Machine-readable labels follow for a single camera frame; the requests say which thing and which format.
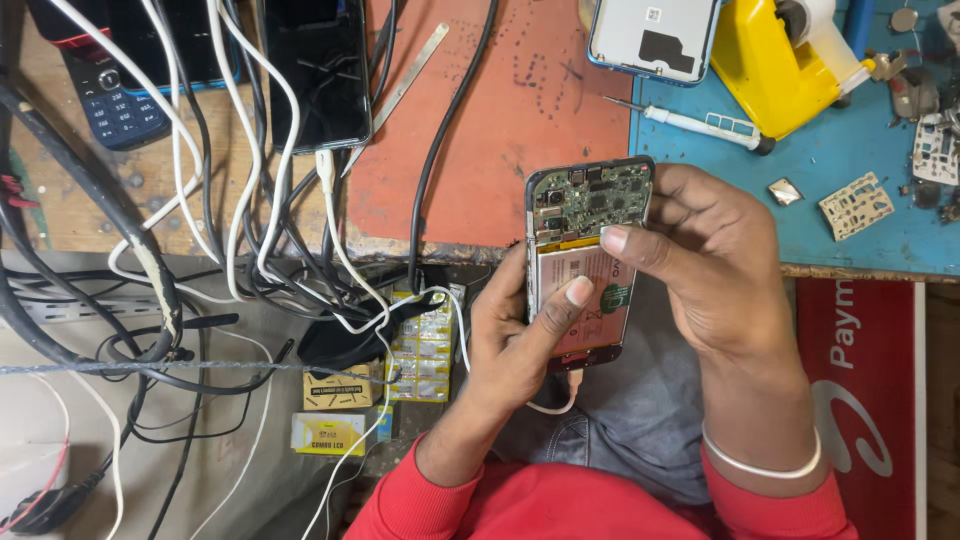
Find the orange work mat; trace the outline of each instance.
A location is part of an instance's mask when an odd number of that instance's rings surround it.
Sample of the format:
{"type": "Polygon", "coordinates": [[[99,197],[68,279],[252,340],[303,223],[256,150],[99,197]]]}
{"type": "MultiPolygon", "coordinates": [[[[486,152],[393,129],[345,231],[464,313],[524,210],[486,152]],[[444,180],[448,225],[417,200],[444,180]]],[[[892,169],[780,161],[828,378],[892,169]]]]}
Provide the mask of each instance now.
{"type": "MultiPolygon", "coordinates": [[[[410,237],[423,162],[488,8],[486,0],[410,0],[403,10],[385,95],[440,23],[450,31],[353,165],[347,217],[362,233],[410,237]]],[[[372,1],[368,27],[382,26],[389,10],[388,0],[372,1]]],[[[633,81],[589,63],[577,0],[501,0],[494,28],[433,169],[424,241],[506,246],[523,237],[530,173],[627,155],[630,112],[603,96],[630,99],[633,81]]]]}

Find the fingernail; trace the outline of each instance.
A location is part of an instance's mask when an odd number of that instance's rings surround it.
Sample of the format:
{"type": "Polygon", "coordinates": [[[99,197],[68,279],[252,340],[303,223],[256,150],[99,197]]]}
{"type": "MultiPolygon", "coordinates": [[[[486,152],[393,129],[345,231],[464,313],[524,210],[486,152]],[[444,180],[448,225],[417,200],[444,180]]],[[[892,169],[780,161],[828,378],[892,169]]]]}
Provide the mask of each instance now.
{"type": "Polygon", "coordinates": [[[593,294],[593,282],[587,276],[577,276],[566,290],[566,298],[577,307],[583,307],[593,294]]]}
{"type": "Polygon", "coordinates": [[[627,236],[629,235],[630,231],[626,227],[620,227],[619,225],[607,227],[600,236],[600,244],[608,253],[620,255],[627,245],[627,236]]]}

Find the red sleeve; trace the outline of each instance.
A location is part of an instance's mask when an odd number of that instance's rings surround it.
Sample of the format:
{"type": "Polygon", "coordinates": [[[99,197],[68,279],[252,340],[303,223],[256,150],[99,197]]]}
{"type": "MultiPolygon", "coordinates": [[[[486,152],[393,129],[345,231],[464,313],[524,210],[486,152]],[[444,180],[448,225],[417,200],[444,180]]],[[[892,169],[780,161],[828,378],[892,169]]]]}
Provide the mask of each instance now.
{"type": "Polygon", "coordinates": [[[419,443],[376,485],[344,540],[444,540],[457,531],[484,469],[464,485],[436,485],[417,468],[419,443]]]}
{"type": "Polygon", "coordinates": [[[701,451],[713,505],[736,540],[857,540],[847,520],[836,478],[827,479],[812,493],[789,499],[763,497],[741,489],[713,468],[701,451]]]}

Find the circuit board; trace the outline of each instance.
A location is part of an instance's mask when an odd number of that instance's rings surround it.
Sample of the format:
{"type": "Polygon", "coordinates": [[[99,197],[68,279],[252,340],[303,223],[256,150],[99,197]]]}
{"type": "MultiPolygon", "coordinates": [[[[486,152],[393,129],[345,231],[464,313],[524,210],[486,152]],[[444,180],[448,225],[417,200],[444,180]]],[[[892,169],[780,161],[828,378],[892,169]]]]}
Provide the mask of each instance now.
{"type": "Polygon", "coordinates": [[[534,189],[537,245],[598,236],[608,225],[644,225],[651,172],[645,163],[634,163],[548,174],[534,189]]]}

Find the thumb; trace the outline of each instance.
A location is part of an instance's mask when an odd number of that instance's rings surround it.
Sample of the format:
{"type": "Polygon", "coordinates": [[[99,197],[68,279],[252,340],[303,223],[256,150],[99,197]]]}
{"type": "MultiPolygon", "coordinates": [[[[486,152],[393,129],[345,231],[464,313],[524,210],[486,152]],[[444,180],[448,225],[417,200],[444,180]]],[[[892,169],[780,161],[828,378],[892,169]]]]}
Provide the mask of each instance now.
{"type": "Polygon", "coordinates": [[[592,294],[593,283],[587,276],[578,276],[553,293],[530,326],[514,340],[522,357],[549,358],[592,294]]]}
{"type": "Polygon", "coordinates": [[[699,254],[680,247],[665,235],[638,227],[607,227],[600,245],[610,255],[677,292],[699,282],[706,263],[699,254]]]}

